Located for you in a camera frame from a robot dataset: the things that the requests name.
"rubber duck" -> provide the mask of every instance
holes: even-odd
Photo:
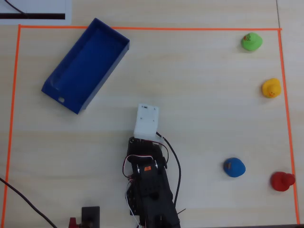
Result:
[[[275,172],[270,178],[271,186],[276,191],[286,191],[295,183],[295,176],[285,172]]]
[[[242,38],[242,47],[248,51],[257,50],[262,43],[262,38],[254,32],[250,32]]]
[[[238,158],[228,158],[223,165],[225,173],[230,177],[239,177],[246,171],[245,165]]]
[[[281,94],[280,81],[277,78],[271,78],[262,85],[263,95],[267,98],[275,98]]]

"white wire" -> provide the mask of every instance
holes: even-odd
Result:
[[[126,156],[126,158],[124,159],[124,163],[123,163],[123,174],[124,174],[124,167],[125,167],[126,161],[127,161],[128,157],[130,157],[130,156],[135,156],[135,157],[140,157],[140,158],[152,158],[152,160],[153,160],[153,157],[150,156],[150,155],[135,155],[135,154],[131,154],[129,156]]]
[[[127,191],[128,191],[128,186],[129,186],[130,183],[131,183],[131,181],[129,180],[129,182],[128,182],[128,184],[127,184],[127,189],[126,189],[126,191],[125,191],[125,200],[127,201],[128,207],[129,207],[129,209],[130,209],[130,211],[131,211],[131,213],[132,213],[132,215],[133,215],[135,221],[137,222],[138,227],[141,228],[141,225],[139,225],[139,222],[137,221],[135,215],[133,214],[133,211],[132,211],[132,209],[131,209],[131,207],[130,207],[130,205],[129,205],[128,198],[127,198]]]

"cable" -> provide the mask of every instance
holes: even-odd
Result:
[[[15,10],[17,10],[19,13],[22,13],[22,14],[24,14],[24,15],[26,15],[26,13],[25,12],[23,12],[23,11],[21,11],[21,10],[19,10],[18,8],[16,8],[16,7],[14,7],[11,3],[9,3],[9,1],[8,0],[4,0],[7,4],[9,4],[12,8],[14,8]]]
[[[185,209],[186,209],[186,208],[185,208]],[[185,210],[185,209],[184,209],[184,210]],[[180,214],[180,213],[182,213],[182,212],[183,212],[184,210],[181,210],[181,211],[180,211],[179,213],[177,213],[177,214]]]
[[[128,191],[128,186],[129,186],[130,183],[131,183],[131,180],[129,180],[129,182],[128,182],[128,184],[127,184],[127,189],[126,189],[126,191],[125,191],[125,200],[127,201],[128,207],[129,207],[129,209],[130,209],[130,211],[131,211],[131,213],[132,213],[132,215],[133,215],[135,221],[137,222],[138,227],[141,228],[141,226],[139,225],[139,222],[137,221],[135,215],[133,214],[133,211],[132,211],[132,209],[131,209],[131,207],[130,207],[130,205],[129,205],[128,198],[127,198],[127,191]]]
[[[159,145],[162,145],[167,150],[167,161],[166,161],[166,163],[168,163],[168,161],[169,161],[169,150],[168,150],[168,148],[164,144],[162,144],[160,142],[157,142],[157,141],[153,141],[153,140],[145,140],[145,141],[152,142],[152,143],[157,143]]]
[[[135,154],[131,154],[131,155],[129,155],[129,156],[126,156],[126,158],[125,158],[124,161],[123,161],[123,175],[124,175],[126,178],[128,178],[130,181],[132,181],[132,179],[131,179],[130,177],[126,176],[125,173],[124,173],[125,162],[127,161],[128,157],[130,157],[130,156],[135,156],[135,157],[140,157],[140,158],[152,158],[152,160],[154,160],[154,159],[153,159],[153,157],[150,156],[150,155],[135,155]]]
[[[17,189],[15,189],[13,186],[11,186],[9,183],[7,183],[4,179],[0,177],[0,181],[2,181],[4,184],[6,184],[10,189],[12,189],[15,193],[20,195],[29,205],[31,208],[33,208],[34,211],[36,211],[42,218],[44,218],[53,228],[57,228],[54,223],[52,223],[51,220],[49,220],[42,212],[40,212],[24,195],[22,195],[21,192],[19,192]]]
[[[171,147],[170,143],[168,142],[168,140],[167,140],[165,137],[162,137],[162,135],[159,134],[158,132],[156,132],[156,134],[157,134],[159,137],[163,138],[164,141],[168,144],[168,146],[170,147],[170,149],[171,149],[171,151],[172,151],[172,153],[173,153],[173,155],[174,155],[174,157],[175,157],[175,159],[176,159],[177,165],[178,165],[178,167],[179,167],[179,182],[178,182],[178,184],[177,184],[177,189],[176,189],[175,199],[174,199],[174,206],[176,206],[176,200],[177,200],[177,196],[178,196],[178,194],[179,194],[180,185],[181,185],[181,182],[180,182],[180,181],[181,181],[181,164],[180,164],[179,159],[177,158],[177,155],[176,155],[175,151],[173,150],[173,148]]]

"blue plastic bin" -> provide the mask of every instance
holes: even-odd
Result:
[[[42,92],[78,114],[88,106],[129,45],[129,39],[95,18],[45,81]]]

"orange tape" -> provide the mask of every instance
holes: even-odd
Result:
[[[22,28],[30,29],[86,29],[87,26],[44,26],[44,25],[21,25]],[[163,31],[279,31],[281,28],[154,28],[154,27],[120,27],[113,29],[122,30],[163,30]]]
[[[293,149],[293,139],[292,139],[292,134],[291,134],[291,125],[290,125],[290,117],[289,117],[289,107],[288,107],[288,99],[287,99],[287,88],[286,88],[286,79],[285,79],[285,68],[284,68],[284,60],[283,60],[281,32],[279,30],[277,31],[277,36],[278,36],[278,39],[279,39],[279,48],[280,48],[281,71],[282,71],[282,78],[283,78],[285,108],[286,108],[286,117],[287,117],[287,128],[288,128],[289,149],[290,149],[290,159],[291,159],[291,170],[292,170],[293,175],[295,175],[295,163],[294,163],[295,158],[294,158],[294,149]],[[294,200],[295,200],[294,201],[295,217],[296,217],[297,224],[300,224],[296,182],[294,183],[293,187],[294,187]]]
[[[10,153],[11,153],[11,142],[12,142],[12,131],[13,131],[13,122],[14,122],[14,106],[15,106],[15,92],[16,92],[16,80],[17,80],[17,67],[18,67],[18,56],[19,56],[19,45],[20,45],[20,33],[21,28],[31,28],[31,29],[86,29],[87,26],[35,26],[35,25],[18,25],[18,35],[17,35],[17,45],[16,45],[16,55],[15,55],[15,67],[14,67],[14,78],[13,78],[13,89],[12,89],[12,100],[10,108],[10,125],[9,125],[9,144],[8,144],[8,156],[7,156],[7,165],[6,165],[6,174],[5,181],[9,180],[9,171],[10,171]],[[285,108],[286,108],[286,117],[287,117],[287,128],[288,128],[288,137],[289,137],[289,146],[290,146],[290,157],[291,157],[291,166],[292,173],[295,174],[295,160],[292,144],[292,133],[289,117],[289,108],[287,100],[287,88],[285,81],[285,69],[283,61],[283,50],[282,50],[282,41],[281,41],[281,28],[148,28],[148,27],[112,27],[113,29],[124,29],[124,30],[165,30],[165,31],[277,31],[278,40],[279,40],[279,49],[280,49],[280,60],[281,60],[281,70],[283,77],[283,88],[284,88],[284,98],[285,98]],[[296,222],[300,224],[299,209],[298,209],[298,200],[297,200],[297,190],[296,183],[294,187],[294,207]],[[7,186],[4,186],[4,197],[3,197],[3,207],[2,207],[2,219],[1,219],[1,228],[4,228],[5,221],[5,212],[6,212],[6,201],[7,201]]]
[[[20,33],[21,33],[21,25],[18,25],[14,79],[13,79],[13,91],[12,91],[12,95],[11,95],[11,106],[10,106],[9,145],[8,145],[8,157],[7,157],[7,161],[6,161],[6,173],[5,173],[5,181],[6,182],[9,182],[9,172],[10,172],[10,150],[11,150],[11,139],[12,139],[12,133],[13,133],[13,122],[14,122],[15,91],[16,91],[16,79],[17,79]],[[7,194],[8,194],[8,186],[5,185],[4,186],[4,196],[3,196],[1,228],[4,228]]]

